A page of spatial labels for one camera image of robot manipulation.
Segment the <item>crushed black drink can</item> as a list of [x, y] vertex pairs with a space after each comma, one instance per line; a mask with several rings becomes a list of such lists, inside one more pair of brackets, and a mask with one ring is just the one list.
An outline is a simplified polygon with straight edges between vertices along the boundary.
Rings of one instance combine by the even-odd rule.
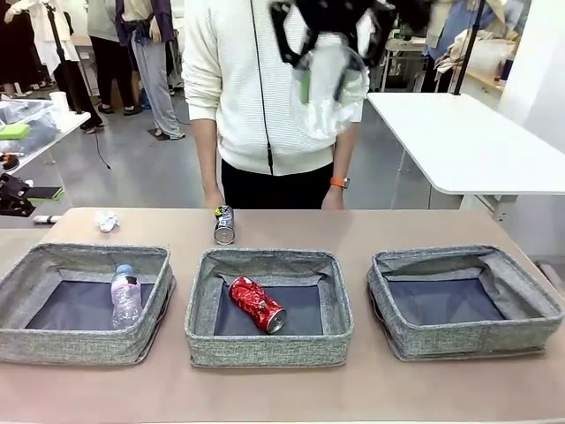
[[215, 219], [214, 238], [216, 243], [223, 246], [233, 243], [236, 237], [233, 209], [227, 205], [218, 206], [215, 209]]

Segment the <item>black trousers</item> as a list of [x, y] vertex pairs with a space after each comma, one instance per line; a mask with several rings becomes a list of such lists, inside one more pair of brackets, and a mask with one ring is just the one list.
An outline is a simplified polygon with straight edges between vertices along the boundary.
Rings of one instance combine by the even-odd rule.
[[272, 176], [239, 170], [222, 160], [225, 202], [234, 209], [321, 209], [333, 168], [330, 163], [305, 173]]

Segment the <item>white folding table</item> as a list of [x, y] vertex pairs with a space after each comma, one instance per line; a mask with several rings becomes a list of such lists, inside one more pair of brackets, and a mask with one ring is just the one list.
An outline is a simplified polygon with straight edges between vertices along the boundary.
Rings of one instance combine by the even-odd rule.
[[565, 154], [473, 97], [367, 99], [440, 193], [565, 195]]

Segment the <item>person's left forearm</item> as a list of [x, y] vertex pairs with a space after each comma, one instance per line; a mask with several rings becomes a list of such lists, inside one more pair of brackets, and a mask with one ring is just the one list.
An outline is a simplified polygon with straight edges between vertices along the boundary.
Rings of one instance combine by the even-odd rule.
[[348, 176], [350, 161], [358, 141], [360, 123], [353, 123], [336, 138], [334, 149], [333, 178], [345, 179]]

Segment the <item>crushed red drink can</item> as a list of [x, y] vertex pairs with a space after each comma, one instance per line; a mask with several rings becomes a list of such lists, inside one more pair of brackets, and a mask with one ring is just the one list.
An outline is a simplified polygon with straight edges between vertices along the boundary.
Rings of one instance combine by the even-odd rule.
[[233, 281], [229, 295], [251, 317], [256, 327], [268, 334], [275, 334], [286, 323], [286, 310], [246, 276], [239, 276]]

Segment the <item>person's left hand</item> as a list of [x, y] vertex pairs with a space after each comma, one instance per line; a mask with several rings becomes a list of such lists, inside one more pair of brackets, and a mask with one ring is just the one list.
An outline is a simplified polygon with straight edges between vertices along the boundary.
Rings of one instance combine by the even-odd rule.
[[334, 185], [330, 186], [321, 208], [323, 210], [344, 210], [343, 189]]

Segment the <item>clear bottle with blue cap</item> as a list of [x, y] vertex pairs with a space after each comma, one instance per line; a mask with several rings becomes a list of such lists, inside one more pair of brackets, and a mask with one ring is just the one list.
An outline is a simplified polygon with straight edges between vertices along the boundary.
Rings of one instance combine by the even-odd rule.
[[131, 265], [117, 266], [116, 274], [111, 281], [110, 294], [114, 329], [130, 328], [139, 319], [143, 310], [141, 284], [134, 275]]

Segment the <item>person in blue shirt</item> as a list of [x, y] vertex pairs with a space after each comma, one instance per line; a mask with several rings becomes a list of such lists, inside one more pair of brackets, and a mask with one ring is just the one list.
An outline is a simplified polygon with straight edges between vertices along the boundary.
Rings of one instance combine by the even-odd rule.
[[[437, 60], [455, 38], [471, 28], [481, 0], [437, 0], [427, 27], [423, 55]], [[524, 30], [531, 0], [485, 0], [479, 29], [498, 38], [510, 38]]]

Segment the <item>grey fabric basket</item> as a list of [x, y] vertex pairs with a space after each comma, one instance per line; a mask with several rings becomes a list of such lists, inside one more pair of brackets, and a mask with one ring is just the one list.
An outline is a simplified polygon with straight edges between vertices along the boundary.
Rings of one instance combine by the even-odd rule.
[[[132, 266], [142, 313], [114, 329], [111, 281]], [[176, 280], [160, 246], [41, 243], [0, 279], [0, 362], [130, 366], [145, 359], [167, 313]]]
[[[241, 276], [285, 310], [275, 333], [260, 329], [230, 297]], [[353, 329], [342, 267], [329, 252], [224, 247], [200, 258], [185, 315], [197, 367], [340, 366]]]
[[373, 312], [399, 360], [543, 352], [565, 309], [497, 246], [387, 250], [367, 272]]

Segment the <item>white paper ball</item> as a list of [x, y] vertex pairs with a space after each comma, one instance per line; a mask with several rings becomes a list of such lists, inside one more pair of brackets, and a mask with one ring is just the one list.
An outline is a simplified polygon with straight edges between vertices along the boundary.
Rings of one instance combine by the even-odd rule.
[[112, 232], [118, 225], [118, 217], [114, 211], [111, 210], [99, 210], [94, 215], [94, 221], [103, 233]]

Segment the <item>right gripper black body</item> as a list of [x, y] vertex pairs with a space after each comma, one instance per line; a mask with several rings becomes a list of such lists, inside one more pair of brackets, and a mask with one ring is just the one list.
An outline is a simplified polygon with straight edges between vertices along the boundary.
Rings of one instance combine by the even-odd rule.
[[295, 0], [311, 33], [353, 34], [358, 22], [380, 7], [379, 0]]

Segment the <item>white knit sweater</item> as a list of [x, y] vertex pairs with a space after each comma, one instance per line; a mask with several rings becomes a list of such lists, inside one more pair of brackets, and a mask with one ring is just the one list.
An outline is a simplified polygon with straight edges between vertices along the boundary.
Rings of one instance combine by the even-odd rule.
[[316, 140], [290, 114], [292, 69], [268, 0], [185, 0], [182, 75], [190, 119], [217, 126], [217, 161], [286, 176], [334, 166], [337, 136]]

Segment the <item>white side table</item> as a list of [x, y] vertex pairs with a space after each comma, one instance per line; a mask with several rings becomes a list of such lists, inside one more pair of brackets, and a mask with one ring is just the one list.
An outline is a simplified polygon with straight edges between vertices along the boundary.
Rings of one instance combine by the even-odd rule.
[[36, 150], [31, 155], [19, 155], [20, 165], [16, 170], [8, 171], [7, 173], [11, 174], [16, 172], [17, 170], [23, 168], [28, 163], [32, 162], [37, 156], [41, 155], [49, 148], [57, 144], [62, 138], [66, 135], [70, 134], [75, 129], [79, 128], [81, 124], [87, 121], [90, 118], [90, 115], [86, 112], [78, 114], [77, 112], [70, 111], [67, 114], [60, 114], [58, 112], [58, 119], [57, 119], [57, 127], [59, 130], [59, 134], [57, 137], [51, 141], [47, 146]]

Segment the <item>white plastic tub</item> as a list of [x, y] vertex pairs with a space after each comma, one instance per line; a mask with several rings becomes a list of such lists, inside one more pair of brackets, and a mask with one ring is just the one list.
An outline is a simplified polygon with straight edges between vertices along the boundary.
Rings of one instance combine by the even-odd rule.
[[468, 72], [494, 75], [501, 62], [514, 51], [515, 43], [503, 39], [478, 40], [474, 43]]

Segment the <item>person with grey trousers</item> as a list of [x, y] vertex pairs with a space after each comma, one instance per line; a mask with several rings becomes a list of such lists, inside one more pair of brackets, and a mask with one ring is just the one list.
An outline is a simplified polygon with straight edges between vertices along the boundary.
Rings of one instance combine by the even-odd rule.
[[155, 124], [155, 136], [180, 140], [181, 131], [172, 104], [167, 47], [175, 39], [170, 0], [115, 0], [116, 30], [138, 67]]

